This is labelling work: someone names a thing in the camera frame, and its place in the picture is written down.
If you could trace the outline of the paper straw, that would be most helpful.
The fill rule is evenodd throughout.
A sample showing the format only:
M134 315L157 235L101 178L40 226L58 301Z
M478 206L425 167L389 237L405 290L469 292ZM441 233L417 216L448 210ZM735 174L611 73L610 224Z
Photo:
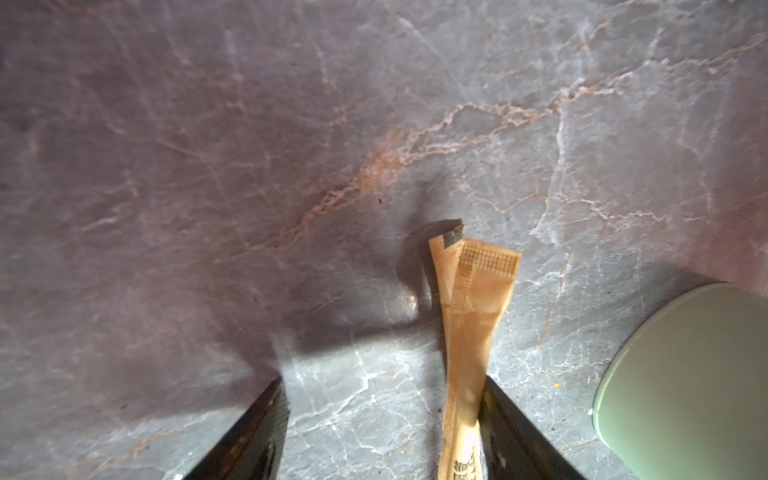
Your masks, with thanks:
M431 238L429 248L436 273L439 302L441 307L445 357L448 357L451 338L450 305L459 257L464 241L465 226L458 220L452 228Z
M510 303L521 254L464 238L450 305L451 338L439 479L481 479L479 410L492 338Z

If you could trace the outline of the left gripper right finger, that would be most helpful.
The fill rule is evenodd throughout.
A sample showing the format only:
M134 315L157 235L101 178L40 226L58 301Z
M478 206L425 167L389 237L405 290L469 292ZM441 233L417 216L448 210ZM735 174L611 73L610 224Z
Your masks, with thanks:
M584 480L490 376L478 420L489 479Z

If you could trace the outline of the green metal cup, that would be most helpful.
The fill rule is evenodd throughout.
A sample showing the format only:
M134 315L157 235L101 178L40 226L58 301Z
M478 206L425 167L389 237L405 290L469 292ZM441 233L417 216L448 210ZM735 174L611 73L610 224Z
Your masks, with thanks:
M660 309L611 362L593 424L640 479L766 478L766 298L716 283Z

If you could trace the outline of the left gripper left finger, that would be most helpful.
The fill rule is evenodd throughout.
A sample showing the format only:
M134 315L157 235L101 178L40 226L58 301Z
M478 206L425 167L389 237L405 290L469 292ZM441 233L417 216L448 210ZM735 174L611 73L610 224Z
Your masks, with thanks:
M278 377L184 480L274 480L281 463L289 414L285 386Z

